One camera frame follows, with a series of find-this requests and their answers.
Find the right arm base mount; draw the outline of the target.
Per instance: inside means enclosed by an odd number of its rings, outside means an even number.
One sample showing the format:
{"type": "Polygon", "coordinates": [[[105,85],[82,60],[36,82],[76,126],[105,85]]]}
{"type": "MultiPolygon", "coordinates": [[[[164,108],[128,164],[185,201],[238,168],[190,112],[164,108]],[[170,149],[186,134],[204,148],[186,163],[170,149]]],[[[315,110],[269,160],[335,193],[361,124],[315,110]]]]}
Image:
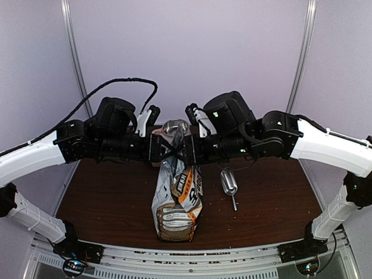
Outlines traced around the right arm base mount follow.
{"type": "Polygon", "coordinates": [[[320,271],[319,255],[327,251],[327,241],[313,239],[303,239],[278,246],[281,262],[295,262],[297,272],[307,277],[315,276],[320,271]]]}

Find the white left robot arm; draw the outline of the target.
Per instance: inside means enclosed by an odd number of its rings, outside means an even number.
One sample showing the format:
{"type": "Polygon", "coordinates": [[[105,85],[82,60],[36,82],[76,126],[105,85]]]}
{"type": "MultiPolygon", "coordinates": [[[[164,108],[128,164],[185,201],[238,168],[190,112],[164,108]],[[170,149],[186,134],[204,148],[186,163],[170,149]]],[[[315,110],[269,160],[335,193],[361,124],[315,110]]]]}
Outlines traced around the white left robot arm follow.
{"type": "Polygon", "coordinates": [[[1,153],[1,217],[9,217],[50,240],[71,258],[84,252],[72,223],[56,219],[28,202],[17,190],[17,178],[50,166],[81,159],[97,162],[106,157],[158,162],[164,140],[148,134],[160,109],[152,105],[135,115],[135,106],[119,98],[105,97],[86,121],[63,121],[40,139],[1,153]]]}

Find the pet food bag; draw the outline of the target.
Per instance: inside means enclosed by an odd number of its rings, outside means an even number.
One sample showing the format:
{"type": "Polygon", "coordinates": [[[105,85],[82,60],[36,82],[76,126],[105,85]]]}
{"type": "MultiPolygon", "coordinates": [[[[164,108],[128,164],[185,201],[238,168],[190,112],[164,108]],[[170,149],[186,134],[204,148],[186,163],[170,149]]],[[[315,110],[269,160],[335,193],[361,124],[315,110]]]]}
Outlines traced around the pet food bag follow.
{"type": "Polygon", "coordinates": [[[155,230],[162,241],[192,241],[203,208],[201,170],[173,158],[159,169],[151,206],[155,230]]]}

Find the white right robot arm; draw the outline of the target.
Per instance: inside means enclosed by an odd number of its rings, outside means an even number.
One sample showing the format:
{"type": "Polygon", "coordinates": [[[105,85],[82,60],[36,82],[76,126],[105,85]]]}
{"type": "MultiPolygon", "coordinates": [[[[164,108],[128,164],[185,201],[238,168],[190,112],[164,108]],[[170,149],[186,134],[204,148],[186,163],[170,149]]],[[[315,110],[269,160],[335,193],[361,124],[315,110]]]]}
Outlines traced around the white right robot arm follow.
{"type": "Polygon", "coordinates": [[[371,139],[354,139],[331,131],[302,115],[274,110],[257,119],[242,95],[226,92],[202,108],[205,132],[189,135],[170,150],[187,165],[267,157],[312,160],[346,170],[339,193],[306,227],[298,243],[311,256],[355,210],[371,205],[371,139]]]}

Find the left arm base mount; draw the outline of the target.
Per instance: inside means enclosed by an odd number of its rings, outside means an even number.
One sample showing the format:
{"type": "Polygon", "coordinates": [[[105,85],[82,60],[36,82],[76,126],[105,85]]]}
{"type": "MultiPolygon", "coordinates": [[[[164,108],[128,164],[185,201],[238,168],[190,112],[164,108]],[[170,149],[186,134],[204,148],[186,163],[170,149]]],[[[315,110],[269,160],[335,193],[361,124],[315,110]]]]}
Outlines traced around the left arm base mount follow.
{"type": "Polygon", "coordinates": [[[100,264],[104,247],[102,245],[77,241],[73,244],[54,244],[51,242],[53,252],[62,260],[62,271],[70,277],[81,276],[85,271],[93,271],[91,264],[100,264]]]}

